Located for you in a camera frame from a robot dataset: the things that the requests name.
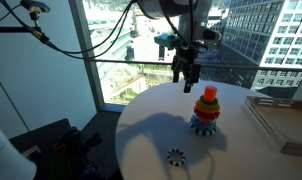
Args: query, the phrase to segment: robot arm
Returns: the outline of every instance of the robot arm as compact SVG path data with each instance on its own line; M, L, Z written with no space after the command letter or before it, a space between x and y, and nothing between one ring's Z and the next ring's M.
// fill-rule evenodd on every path
M180 16L178 31L183 39L189 39L190 17L189 17L189 1L187 0L137 0L137 3L145 16L156 19L165 17L165 14L169 17ZM212 0L193 0L193 36L192 44L193 48L183 47L183 43L177 43L173 45L176 49L176 55L173 58L172 70L173 70L173 82L178 82L179 73L182 72L185 79L184 92L189 93L193 83L199 81L199 74L201 66L195 64L194 59L197 58L198 50L194 47L200 47L203 42L217 42L221 39L221 34L206 28L209 10L211 9ZM155 38L155 42L173 49L172 36L160 36Z

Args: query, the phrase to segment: white wall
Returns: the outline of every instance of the white wall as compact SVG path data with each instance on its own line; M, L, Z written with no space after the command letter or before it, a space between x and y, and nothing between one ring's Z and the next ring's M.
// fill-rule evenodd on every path
M11 7L20 1L8 0ZM69 2L41 0L50 13L40 14L42 30L65 50L80 50ZM0 17L7 11L0 4ZM27 24L29 13L15 10ZM10 16L0 26L19 26ZM68 118L82 129L96 114L84 63L55 52L26 33L0 33L0 81L32 130ZM0 128L8 137L26 131L0 91Z

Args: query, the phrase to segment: round white table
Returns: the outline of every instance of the round white table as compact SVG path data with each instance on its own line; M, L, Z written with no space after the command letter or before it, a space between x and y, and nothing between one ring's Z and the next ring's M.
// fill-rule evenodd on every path
M218 88L218 131L196 135L190 119L207 85ZM302 157L275 151L253 125L246 96L265 96L241 87L200 81L183 93L184 81L148 89L122 112L116 129L116 155L125 180L302 179ZM175 167L166 155L181 149L186 163Z

